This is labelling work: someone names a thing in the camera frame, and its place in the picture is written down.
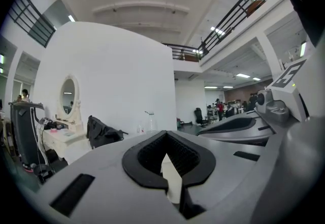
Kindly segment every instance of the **balcony railing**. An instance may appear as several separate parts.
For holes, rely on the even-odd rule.
[[[47,46],[55,28],[30,0],[15,0],[8,14],[30,37]]]
[[[256,11],[266,0],[239,0],[226,14],[226,16],[216,25],[212,31],[197,48],[207,55],[211,49],[222,42],[232,31],[254,11]]]
[[[163,43],[172,48],[173,59],[198,62],[202,57],[202,52],[193,47],[183,46],[178,44]]]

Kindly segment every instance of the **black bag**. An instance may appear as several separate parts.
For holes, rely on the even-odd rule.
[[[88,117],[87,138],[92,149],[124,139],[122,130],[109,127],[93,116]]]

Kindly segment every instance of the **oval mirror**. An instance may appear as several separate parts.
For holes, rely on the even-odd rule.
[[[72,79],[67,79],[63,85],[62,105],[66,114],[70,114],[75,100],[75,85]]]

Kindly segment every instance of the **white vanity table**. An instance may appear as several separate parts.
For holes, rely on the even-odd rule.
[[[79,85],[77,79],[73,75],[68,75],[63,82],[62,88],[59,92],[57,102],[57,119],[55,121],[66,125],[66,128],[60,130],[41,130],[43,132],[44,144],[53,149],[59,158],[66,158],[68,164],[72,163],[69,156],[69,146],[77,147],[77,151],[81,156],[91,150],[87,147],[86,131],[83,129],[83,122],[80,115],[80,100],[79,100]],[[78,150],[76,142],[83,141],[83,148]]]

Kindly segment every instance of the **office chair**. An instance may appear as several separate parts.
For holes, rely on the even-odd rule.
[[[203,120],[201,108],[196,108],[194,110],[195,117],[197,118],[197,123],[200,124],[202,127],[208,124],[207,120]]]

